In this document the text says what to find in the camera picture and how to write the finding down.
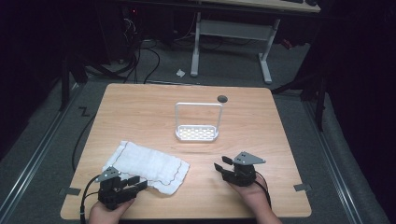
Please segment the person's left hand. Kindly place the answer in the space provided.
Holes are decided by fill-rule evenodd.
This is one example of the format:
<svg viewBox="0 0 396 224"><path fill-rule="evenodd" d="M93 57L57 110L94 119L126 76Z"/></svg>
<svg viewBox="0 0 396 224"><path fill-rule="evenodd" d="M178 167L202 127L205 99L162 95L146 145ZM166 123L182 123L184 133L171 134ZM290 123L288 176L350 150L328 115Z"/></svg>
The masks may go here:
<svg viewBox="0 0 396 224"><path fill-rule="evenodd" d="M134 199L120 204L115 210L109 210L101 202L95 203L89 215L89 224L119 224L121 217L134 203Z"/></svg>

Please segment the metal floor rail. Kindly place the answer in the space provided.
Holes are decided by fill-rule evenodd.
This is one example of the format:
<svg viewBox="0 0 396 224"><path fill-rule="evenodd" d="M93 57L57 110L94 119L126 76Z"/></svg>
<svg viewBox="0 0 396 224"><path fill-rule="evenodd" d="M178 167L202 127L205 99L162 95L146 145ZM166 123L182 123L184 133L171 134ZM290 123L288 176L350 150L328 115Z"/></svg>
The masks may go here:
<svg viewBox="0 0 396 224"><path fill-rule="evenodd" d="M70 99L61 106L61 89L56 87L28 119L26 128L0 161L0 224L6 224L47 155L70 105L80 95L83 84L74 84Z"/></svg>
<svg viewBox="0 0 396 224"><path fill-rule="evenodd" d="M311 103L303 103L304 111L310 118L311 126L314 128L316 136L320 143L320 148L323 154L323 159L328 167L328 173L332 179L333 185L337 192L338 198L343 205L347 219L350 224L363 224L361 215L352 198L349 187L342 176L340 169L334 159L330 145L325 137L325 134L318 128L315 119L314 107Z"/></svg>

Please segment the person's right hand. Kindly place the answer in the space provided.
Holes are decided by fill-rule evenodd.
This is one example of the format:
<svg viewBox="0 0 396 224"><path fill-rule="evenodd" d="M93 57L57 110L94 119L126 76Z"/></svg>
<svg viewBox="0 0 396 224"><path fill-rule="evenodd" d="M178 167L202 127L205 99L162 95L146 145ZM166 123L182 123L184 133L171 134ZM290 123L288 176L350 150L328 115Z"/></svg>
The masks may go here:
<svg viewBox="0 0 396 224"><path fill-rule="evenodd" d="M235 184L231 184L230 187L240 195L243 202L252 212L259 208L272 210L267 199L267 184L261 176L256 175L256 179L250 186L240 187Z"/></svg>

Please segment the white rack with handle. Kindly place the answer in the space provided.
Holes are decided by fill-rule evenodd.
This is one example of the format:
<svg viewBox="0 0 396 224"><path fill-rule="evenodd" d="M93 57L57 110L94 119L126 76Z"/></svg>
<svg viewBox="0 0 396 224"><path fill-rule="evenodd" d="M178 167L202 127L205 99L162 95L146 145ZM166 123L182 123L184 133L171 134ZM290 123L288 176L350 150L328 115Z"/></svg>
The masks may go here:
<svg viewBox="0 0 396 224"><path fill-rule="evenodd" d="M195 107L215 107L219 113L216 124L181 124L179 122L179 111L182 106ZM176 129L175 135L181 142L213 142L219 136L219 125L222 116L223 105L219 103L176 103L175 119Z"/></svg>

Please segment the white cloth with dark stitching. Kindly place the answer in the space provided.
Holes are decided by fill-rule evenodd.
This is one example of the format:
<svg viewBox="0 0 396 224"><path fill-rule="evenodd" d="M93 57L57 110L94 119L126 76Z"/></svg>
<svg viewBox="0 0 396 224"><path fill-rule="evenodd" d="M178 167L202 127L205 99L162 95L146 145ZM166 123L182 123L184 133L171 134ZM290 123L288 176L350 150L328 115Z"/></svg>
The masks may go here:
<svg viewBox="0 0 396 224"><path fill-rule="evenodd" d="M148 186L162 194L173 195L184 181L190 165L182 159L159 150L121 141L102 170L114 167L122 179L139 175Z"/></svg>

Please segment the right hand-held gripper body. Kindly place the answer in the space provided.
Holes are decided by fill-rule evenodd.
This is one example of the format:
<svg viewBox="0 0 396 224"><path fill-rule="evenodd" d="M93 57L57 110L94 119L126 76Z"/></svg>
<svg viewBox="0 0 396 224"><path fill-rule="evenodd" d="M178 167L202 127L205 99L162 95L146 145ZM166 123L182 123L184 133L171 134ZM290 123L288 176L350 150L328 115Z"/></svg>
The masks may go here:
<svg viewBox="0 0 396 224"><path fill-rule="evenodd" d="M255 164L266 163L266 160L247 153L246 151L240 152L232 160L233 170L225 170L225 175L222 179L240 187L250 186L256 179Z"/></svg>

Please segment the black metal stand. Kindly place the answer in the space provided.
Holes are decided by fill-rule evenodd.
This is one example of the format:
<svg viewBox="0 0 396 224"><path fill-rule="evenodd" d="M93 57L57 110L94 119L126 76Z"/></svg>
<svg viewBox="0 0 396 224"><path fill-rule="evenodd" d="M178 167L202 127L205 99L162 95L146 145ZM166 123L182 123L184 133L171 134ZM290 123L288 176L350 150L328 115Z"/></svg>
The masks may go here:
<svg viewBox="0 0 396 224"><path fill-rule="evenodd" d="M316 71L298 75L293 81L271 90L272 94L280 94L281 92L301 89L300 99L302 101L316 102L314 121L317 128L323 131L323 111L325 109L324 101L326 94L328 73L326 71Z"/></svg>
<svg viewBox="0 0 396 224"><path fill-rule="evenodd" d="M73 79L79 84L85 84L88 81L83 60L77 54L67 54L62 60L61 111L66 109L70 99L70 77L73 77Z"/></svg>

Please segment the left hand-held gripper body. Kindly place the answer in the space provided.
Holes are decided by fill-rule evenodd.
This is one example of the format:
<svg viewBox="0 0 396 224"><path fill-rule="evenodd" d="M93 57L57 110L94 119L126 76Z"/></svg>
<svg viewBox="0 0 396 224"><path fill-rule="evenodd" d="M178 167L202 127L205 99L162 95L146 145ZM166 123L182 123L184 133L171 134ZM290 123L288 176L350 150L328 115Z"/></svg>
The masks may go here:
<svg viewBox="0 0 396 224"><path fill-rule="evenodd" d="M107 167L96 178L96 182L100 184L98 200L103 203L107 209L115 210L120 204L136 197L128 195L124 191L131 186L127 184L127 179L121 179L120 171L113 166Z"/></svg>

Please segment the desk with white legs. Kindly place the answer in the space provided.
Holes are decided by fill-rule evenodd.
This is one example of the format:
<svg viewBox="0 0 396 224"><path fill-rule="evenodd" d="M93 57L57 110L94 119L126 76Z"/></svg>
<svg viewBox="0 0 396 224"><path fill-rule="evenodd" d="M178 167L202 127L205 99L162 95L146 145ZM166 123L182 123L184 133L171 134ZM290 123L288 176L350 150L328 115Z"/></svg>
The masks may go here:
<svg viewBox="0 0 396 224"><path fill-rule="evenodd" d="M317 3L310 0L197 0L198 5L214 4L219 7L250 7L251 9L267 9L270 12L302 13L314 15L320 12ZM202 19L201 13L196 13L194 49L191 58L191 76L199 74L200 61L200 37L202 35L239 38L246 40L259 40L265 43L263 52L258 54L258 60L262 69L263 80L266 84L272 83L267 57L273 45L278 26L281 22L279 16L275 16L272 24L260 25L241 21L225 21L218 19Z"/></svg>

